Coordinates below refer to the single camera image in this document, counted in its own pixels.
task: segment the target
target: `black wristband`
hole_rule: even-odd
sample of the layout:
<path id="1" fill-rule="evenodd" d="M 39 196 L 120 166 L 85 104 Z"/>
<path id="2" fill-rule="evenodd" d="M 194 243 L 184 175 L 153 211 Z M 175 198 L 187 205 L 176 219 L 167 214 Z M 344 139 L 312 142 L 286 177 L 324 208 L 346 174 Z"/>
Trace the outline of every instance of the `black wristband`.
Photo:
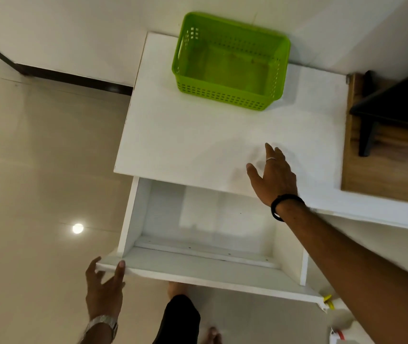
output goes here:
<path id="1" fill-rule="evenodd" d="M 284 220 L 276 213 L 276 207 L 277 205 L 279 205 L 279 203 L 281 201 L 287 200 L 287 199 L 294 199 L 300 203 L 306 204 L 304 202 L 304 200 L 302 200 L 299 196 L 294 195 L 294 194 L 283 194 L 283 195 L 279 195 L 276 199 L 274 199 L 274 201 L 271 204 L 271 213 L 272 216 L 274 216 L 274 218 L 278 221 L 283 222 Z"/>

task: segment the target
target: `green plastic basket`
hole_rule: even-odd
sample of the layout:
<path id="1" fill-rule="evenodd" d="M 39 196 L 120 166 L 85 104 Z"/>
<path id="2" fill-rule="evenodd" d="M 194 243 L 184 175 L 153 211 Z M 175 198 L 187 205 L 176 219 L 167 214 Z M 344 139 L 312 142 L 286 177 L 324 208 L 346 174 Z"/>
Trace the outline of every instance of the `green plastic basket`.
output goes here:
<path id="1" fill-rule="evenodd" d="M 289 53 L 278 32 L 191 12 L 172 71 L 181 92 L 263 110 L 282 96 Z"/>

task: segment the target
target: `black pants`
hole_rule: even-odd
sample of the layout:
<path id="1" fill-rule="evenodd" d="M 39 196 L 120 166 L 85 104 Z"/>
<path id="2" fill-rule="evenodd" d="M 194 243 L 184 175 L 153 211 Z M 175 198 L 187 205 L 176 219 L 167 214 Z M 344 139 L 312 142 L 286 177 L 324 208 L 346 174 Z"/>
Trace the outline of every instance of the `black pants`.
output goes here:
<path id="1" fill-rule="evenodd" d="M 185 295 L 172 298 L 153 344 L 196 344 L 201 316 Z"/>

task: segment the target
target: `silver wristwatch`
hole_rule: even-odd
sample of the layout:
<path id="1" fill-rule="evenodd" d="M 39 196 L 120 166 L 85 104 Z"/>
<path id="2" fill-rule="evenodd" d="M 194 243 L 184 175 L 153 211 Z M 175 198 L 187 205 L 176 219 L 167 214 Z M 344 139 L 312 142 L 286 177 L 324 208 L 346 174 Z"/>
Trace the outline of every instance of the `silver wristwatch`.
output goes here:
<path id="1" fill-rule="evenodd" d="M 86 326 L 85 333 L 84 333 L 83 337 L 81 338 L 81 341 L 83 341 L 83 339 L 85 339 L 86 334 L 88 333 L 88 331 L 92 327 L 97 325 L 98 323 L 105 323 L 105 324 L 110 326 L 110 328 L 112 329 L 112 343 L 113 343 L 113 341 L 114 341 L 114 339 L 116 337 L 116 332 L 118 331 L 118 322 L 116 321 L 115 318 L 113 318 L 111 316 L 108 316 L 108 315 L 101 315 L 101 316 L 93 318 L 89 322 L 89 324 Z"/>

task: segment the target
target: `metal watch strap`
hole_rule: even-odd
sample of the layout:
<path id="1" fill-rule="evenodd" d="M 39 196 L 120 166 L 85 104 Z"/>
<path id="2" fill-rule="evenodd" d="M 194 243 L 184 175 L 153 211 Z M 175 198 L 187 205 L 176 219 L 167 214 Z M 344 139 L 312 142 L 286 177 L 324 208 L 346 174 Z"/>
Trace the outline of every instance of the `metal watch strap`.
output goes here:
<path id="1" fill-rule="evenodd" d="M 101 315 L 98 317 L 93 318 L 89 324 L 86 326 L 86 330 L 85 333 L 83 335 L 83 339 L 86 337 L 86 334 L 88 333 L 88 331 L 94 327 L 95 325 L 97 325 L 98 323 L 104 323 L 110 326 L 110 328 L 112 329 L 112 343 L 115 340 L 116 337 L 116 332 L 118 331 L 118 322 L 116 321 L 116 319 L 114 317 L 111 317 L 109 315 Z"/>
<path id="2" fill-rule="evenodd" d="M 287 200 L 287 199 L 294 199 L 300 203 L 304 203 L 304 200 L 302 200 L 299 196 L 295 195 L 295 194 L 283 194 L 283 195 L 279 195 L 276 199 L 274 199 L 274 201 L 271 204 L 271 213 L 272 216 L 274 216 L 274 218 L 278 221 L 284 221 L 278 213 L 276 213 L 276 207 L 277 205 L 279 205 L 280 202 Z"/>

